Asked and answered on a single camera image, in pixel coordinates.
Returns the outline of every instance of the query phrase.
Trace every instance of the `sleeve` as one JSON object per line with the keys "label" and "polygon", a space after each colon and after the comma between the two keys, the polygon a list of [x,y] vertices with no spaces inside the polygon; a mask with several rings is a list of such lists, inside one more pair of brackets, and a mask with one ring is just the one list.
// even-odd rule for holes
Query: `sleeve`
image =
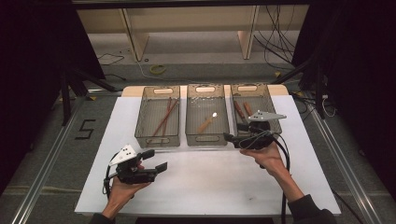
{"label": "sleeve", "polygon": [[95,213],[91,218],[90,224],[113,224],[114,222],[102,214]]}
{"label": "sleeve", "polygon": [[289,203],[294,224],[336,224],[334,215],[327,209],[320,210],[312,200],[311,195]]}

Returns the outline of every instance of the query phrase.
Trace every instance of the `aluminum rail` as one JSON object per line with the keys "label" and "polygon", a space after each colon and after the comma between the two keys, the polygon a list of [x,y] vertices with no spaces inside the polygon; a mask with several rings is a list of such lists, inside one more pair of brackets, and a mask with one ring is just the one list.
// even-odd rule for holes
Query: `aluminum rail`
{"label": "aluminum rail", "polygon": [[12,220],[12,224],[26,223],[27,218],[32,213],[32,210],[35,206],[35,202],[37,201],[38,196],[40,195],[40,192],[50,175],[52,167],[55,164],[56,159],[58,158],[59,153],[62,150],[64,142],[66,141],[67,135],[69,134],[70,129],[76,120],[76,114],[78,113],[84,101],[85,101],[85,97],[78,97],[76,99],[70,120],[62,127],[61,131],[56,137],[55,142],[49,151],[49,155],[47,156],[46,160],[41,166],[40,171],[35,177],[35,181],[33,182],[32,186],[29,188],[29,191],[27,192],[23,201],[18,207],[17,212]]}
{"label": "aluminum rail", "polygon": [[[305,93],[308,97],[312,97],[310,93]],[[332,131],[330,130],[329,126],[327,125],[326,120],[322,119],[320,115],[317,113],[315,108],[312,105],[308,106],[310,110],[313,110],[312,115],[314,117],[315,123],[318,125],[323,138],[326,141],[327,146],[329,147],[332,156],[334,157],[335,162],[338,165],[338,168],[343,175],[346,184],[349,187],[353,197],[358,204],[361,213],[364,216],[364,219],[369,224],[380,224],[383,223],[379,214],[375,211],[375,207],[373,202],[370,200],[370,197],[365,192],[361,182],[355,175],[353,169],[349,165],[347,158],[345,157],[343,150],[338,145],[337,141],[335,140],[334,136],[332,135]]]}

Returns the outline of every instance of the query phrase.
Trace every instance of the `transparent plastic bin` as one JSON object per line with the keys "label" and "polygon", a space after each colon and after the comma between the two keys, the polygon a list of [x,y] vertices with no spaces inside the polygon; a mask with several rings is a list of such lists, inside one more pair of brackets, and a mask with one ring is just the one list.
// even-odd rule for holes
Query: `transparent plastic bin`
{"label": "transparent plastic bin", "polygon": [[187,144],[189,146],[225,146],[227,142],[223,133],[229,132],[224,86],[220,84],[188,85]]}
{"label": "transparent plastic bin", "polygon": [[[245,115],[245,119],[248,121],[249,114],[245,109],[245,104],[250,106],[251,112],[254,114],[258,110],[269,113],[276,113],[274,104],[271,99],[270,92],[266,83],[246,83],[246,84],[233,84],[231,85],[232,95],[232,108],[234,117],[234,132],[236,135],[247,135],[248,132],[237,130],[236,124],[243,123],[239,114],[235,111],[235,105],[233,101],[236,101],[242,112]],[[280,123],[278,119],[269,120],[270,130],[275,133],[282,133]]]}
{"label": "transparent plastic bin", "polygon": [[134,132],[139,146],[179,147],[179,121],[180,87],[145,87]]}

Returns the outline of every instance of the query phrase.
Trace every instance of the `gray floor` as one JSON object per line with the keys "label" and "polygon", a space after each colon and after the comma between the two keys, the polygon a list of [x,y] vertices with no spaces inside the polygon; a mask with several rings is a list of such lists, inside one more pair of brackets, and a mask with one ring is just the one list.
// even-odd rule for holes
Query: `gray floor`
{"label": "gray floor", "polygon": [[[288,35],[291,42],[295,43],[298,32],[288,32]],[[123,56],[123,59],[117,63],[102,66],[105,74],[126,78],[122,80],[115,76],[107,76],[106,82],[118,88],[131,85],[181,85],[190,82],[224,84],[271,82],[276,78],[276,71],[285,74],[288,71],[287,68],[290,68],[290,65],[279,60],[275,55],[267,55],[268,62],[286,69],[275,69],[269,66],[264,60],[263,49],[257,41],[254,42],[250,59],[243,60],[236,33],[233,32],[152,34],[144,55],[144,59],[148,62],[143,60],[140,64],[132,60],[126,36],[90,35],[90,39],[98,57],[105,53]],[[99,62],[107,64],[119,58],[103,57]],[[159,76],[150,74],[149,67],[153,64],[164,64],[165,73]],[[297,86],[299,77],[285,83],[289,91],[299,90]],[[86,86],[91,90],[89,95],[96,98],[86,99],[79,109],[76,121],[65,139],[64,146],[34,204],[27,223],[88,223],[89,221],[88,217],[74,213],[74,207],[78,202],[112,108],[120,93],[103,91],[91,82],[86,82]],[[296,105],[301,112],[305,111],[303,103],[296,101]],[[301,117],[324,174],[331,188],[364,219],[360,207],[315,123],[313,113],[315,112],[310,113],[310,110],[307,110],[301,114]],[[76,137],[87,136],[87,133],[78,131],[84,119],[95,119],[85,125],[86,128],[92,128],[94,131],[90,139],[77,140]],[[0,223],[11,223],[61,131],[62,120],[62,102],[57,101],[35,141],[35,149],[26,154],[20,168],[0,198]],[[396,223],[396,202],[390,197],[368,161],[359,153],[359,146],[343,122],[343,118],[336,114],[334,117],[326,116],[325,120],[365,192],[373,202],[374,209],[379,214],[382,223]],[[359,223],[341,201],[337,200],[337,202],[342,210],[342,215],[337,217],[338,223]],[[134,218],[118,217],[117,221],[117,223],[134,223]]]}

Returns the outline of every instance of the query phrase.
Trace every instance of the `person's left hand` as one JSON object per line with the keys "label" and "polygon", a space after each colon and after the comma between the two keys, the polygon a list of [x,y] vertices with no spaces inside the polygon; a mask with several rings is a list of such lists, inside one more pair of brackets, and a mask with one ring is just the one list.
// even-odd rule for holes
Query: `person's left hand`
{"label": "person's left hand", "polygon": [[[140,163],[141,161],[138,163],[137,168],[144,169],[144,166],[142,166]],[[110,197],[108,198],[106,208],[103,210],[102,215],[108,217],[111,220],[114,219],[121,208],[127,204],[131,198],[134,197],[135,193],[150,184],[151,183],[129,185],[121,183],[119,178],[114,176]]]}

